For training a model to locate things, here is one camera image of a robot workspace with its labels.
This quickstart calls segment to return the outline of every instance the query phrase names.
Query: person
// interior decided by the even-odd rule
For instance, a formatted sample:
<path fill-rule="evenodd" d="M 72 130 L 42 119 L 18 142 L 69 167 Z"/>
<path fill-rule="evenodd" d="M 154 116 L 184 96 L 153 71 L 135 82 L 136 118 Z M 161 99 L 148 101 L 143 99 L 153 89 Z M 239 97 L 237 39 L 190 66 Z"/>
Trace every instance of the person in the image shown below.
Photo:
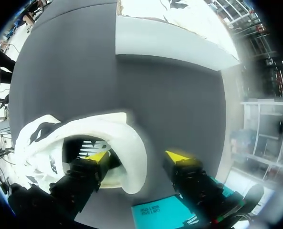
<path fill-rule="evenodd" d="M 36 3 L 32 4 L 30 7 L 29 7 L 29 10 L 27 12 L 27 14 L 33 18 L 34 15 L 35 15 L 35 11 L 38 9 L 38 8 L 43 8 L 44 5 L 43 5 L 43 2 L 41 0 L 37 0 Z M 34 26 L 34 21 L 32 21 L 26 14 L 22 17 L 22 20 L 25 21 L 27 24 L 29 25 L 32 25 Z"/>
<path fill-rule="evenodd" d="M 10 72 L 0 69 L 0 83 L 11 83 L 12 72 L 14 70 L 15 61 L 0 51 L 0 67 L 5 67 Z"/>

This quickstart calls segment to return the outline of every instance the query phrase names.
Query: new balance logo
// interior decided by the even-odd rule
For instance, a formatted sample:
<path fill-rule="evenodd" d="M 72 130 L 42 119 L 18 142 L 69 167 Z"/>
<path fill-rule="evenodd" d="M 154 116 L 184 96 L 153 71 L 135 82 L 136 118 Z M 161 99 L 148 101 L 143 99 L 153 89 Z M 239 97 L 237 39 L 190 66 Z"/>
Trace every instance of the new balance logo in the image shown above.
<path fill-rule="evenodd" d="M 49 159 L 50 159 L 50 166 L 51 166 L 52 171 L 55 174 L 57 174 L 54 158 L 51 155 L 49 155 Z"/>

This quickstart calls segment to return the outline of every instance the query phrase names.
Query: black pants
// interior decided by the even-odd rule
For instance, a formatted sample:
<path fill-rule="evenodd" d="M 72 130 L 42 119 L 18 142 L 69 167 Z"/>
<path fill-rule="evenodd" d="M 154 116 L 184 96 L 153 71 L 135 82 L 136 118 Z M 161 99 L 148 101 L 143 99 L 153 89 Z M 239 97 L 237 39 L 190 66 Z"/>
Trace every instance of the black pants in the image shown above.
<path fill-rule="evenodd" d="M 0 51 L 0 67 L 5 67 L 10 72 L 0 69 L 0 83 L 11 83 L 12 72 L 14 70 L 15 61 Z"/>

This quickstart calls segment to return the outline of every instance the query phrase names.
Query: sneaker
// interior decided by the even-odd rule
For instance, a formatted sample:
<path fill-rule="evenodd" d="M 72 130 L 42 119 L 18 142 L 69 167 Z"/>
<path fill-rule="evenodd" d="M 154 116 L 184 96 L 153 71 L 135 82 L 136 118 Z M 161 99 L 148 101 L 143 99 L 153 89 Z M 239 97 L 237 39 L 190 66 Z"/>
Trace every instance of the sneaker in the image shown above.
<path fill-rule="evenodd" d="M 38 185 L 49 192 L 49 184 L 60 180 L 77 157 L 87 159 L 108 152 L 113 166 L 100 188 L 121 187 L 137 193 L 147 175 L 147 154 L 138 133 L 126 124 L 125 113 L 97 115 L 68 123 L 51 115 L 27 124 L 16 140 L 15 162 L 20 185 Z"/>

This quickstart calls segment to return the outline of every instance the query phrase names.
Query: gray tabletop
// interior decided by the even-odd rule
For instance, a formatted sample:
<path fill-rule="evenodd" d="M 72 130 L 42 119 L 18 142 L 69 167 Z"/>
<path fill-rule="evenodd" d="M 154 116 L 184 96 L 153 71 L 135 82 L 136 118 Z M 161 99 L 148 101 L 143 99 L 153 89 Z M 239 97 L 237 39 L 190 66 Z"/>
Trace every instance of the gray tabletop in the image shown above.
<path fill-rule="evenodd" d="M 29 122 L 125 110 L 147 147 L 148 176 L 135 195 L 92 194 L 76 220 L 101 229 L 133 228 L 130 207 L 173 194 L 162 167 L 169 147 L 194 153 L 215 176 L 226 105 L 218 72 L 149 56 L 115 56 L 115 0 L 54 0 L 23 46 L 10 89 L 13 141 Z"/>

